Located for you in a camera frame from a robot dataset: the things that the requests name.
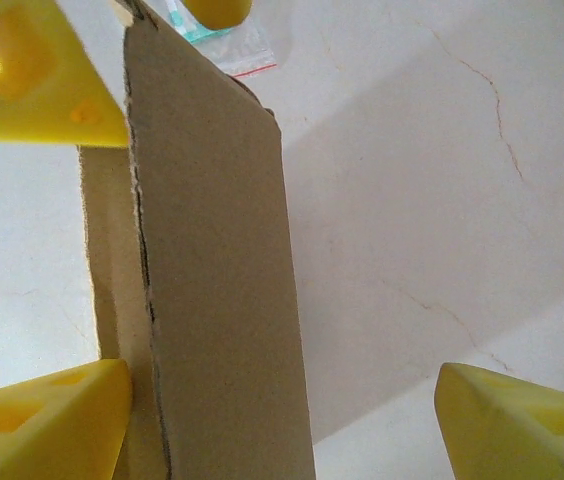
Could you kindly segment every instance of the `yellow plastic piece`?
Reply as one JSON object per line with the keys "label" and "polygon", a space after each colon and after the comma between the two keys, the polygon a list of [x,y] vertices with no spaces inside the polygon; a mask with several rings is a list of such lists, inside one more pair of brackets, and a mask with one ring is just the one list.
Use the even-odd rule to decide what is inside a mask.
{"label": "yellow plastic piece", "polygon": [[0,479],[110,480],[131,409],[123,360],[0,389]]}
{"label": "yellow plastic piece", "polygon": [[564,480],[564,393],[445,364],[435,407],[457,480]]}
{"label": "yellow plastic piece", "polygon": [[0,141],[128,144],[122,112],[52,0],[0,0]]}
{"label": "yellow plastic piece", "polygon": [[251,0],[183,0],[183,3],[210,30],[235,27],[251,10]]}

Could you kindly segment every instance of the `plastic bag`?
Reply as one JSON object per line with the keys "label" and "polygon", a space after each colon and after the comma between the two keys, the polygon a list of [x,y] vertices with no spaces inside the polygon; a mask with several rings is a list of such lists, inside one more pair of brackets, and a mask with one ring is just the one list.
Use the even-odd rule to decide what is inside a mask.
{"label": "plastic bag", "polygon": [[202,55],[233,77],[254,75],[275,67],[275,56],[253,18],[234,28],[209,30],[180,0],[166,0],[171,24]]}

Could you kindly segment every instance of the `marble floor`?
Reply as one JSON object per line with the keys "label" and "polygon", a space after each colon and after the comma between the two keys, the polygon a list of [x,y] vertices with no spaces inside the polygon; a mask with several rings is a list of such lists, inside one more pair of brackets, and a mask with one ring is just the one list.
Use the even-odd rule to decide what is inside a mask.
{"label": "marble floor", "polygon": [[[363,3],[259,0],[279,66],[247,80],[283,131],[318,475],[451,480],[441,363],[564,390],[564,0]],[[0,386],[97,354],[72,158],[0,145]]]}

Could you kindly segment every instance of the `brown cardboard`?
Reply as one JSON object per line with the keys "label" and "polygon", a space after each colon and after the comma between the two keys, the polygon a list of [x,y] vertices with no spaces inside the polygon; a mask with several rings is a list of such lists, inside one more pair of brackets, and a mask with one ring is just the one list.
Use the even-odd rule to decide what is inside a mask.
{"label": "brown cardboard", "polygon": [[134,379],[116,478],[314,479],[280,132],[135,6],[131,153],[81,152],[102,353]]}

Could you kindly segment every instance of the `cardboard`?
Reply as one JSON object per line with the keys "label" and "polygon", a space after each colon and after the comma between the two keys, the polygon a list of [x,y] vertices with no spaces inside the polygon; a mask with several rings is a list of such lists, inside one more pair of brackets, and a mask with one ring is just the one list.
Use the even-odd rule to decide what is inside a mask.
{"label": "cardboard", "polygon": [[314,479],[279,129],[133,6],[130,152],[80,151],[102,355],[134,381],[116,478]]}

